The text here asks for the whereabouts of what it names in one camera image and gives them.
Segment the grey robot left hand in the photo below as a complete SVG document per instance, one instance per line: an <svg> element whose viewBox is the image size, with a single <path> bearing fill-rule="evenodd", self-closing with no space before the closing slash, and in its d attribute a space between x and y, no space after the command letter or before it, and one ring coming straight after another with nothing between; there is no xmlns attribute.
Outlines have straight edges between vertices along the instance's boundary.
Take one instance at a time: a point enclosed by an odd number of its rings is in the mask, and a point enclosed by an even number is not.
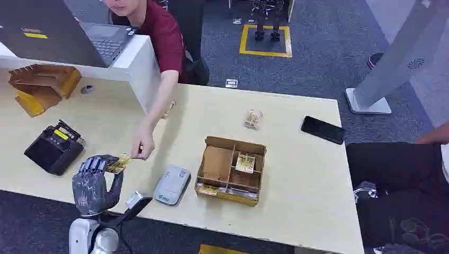
<svg viewBox="0 0 449 254"><path fill-rule="evenodd" d="M87 158L72 178L75 206L82 217L103 213L117 205L121 195L124 172L114 175L110 189L106 189L105 173L119 161L111 155Z"/></svg>

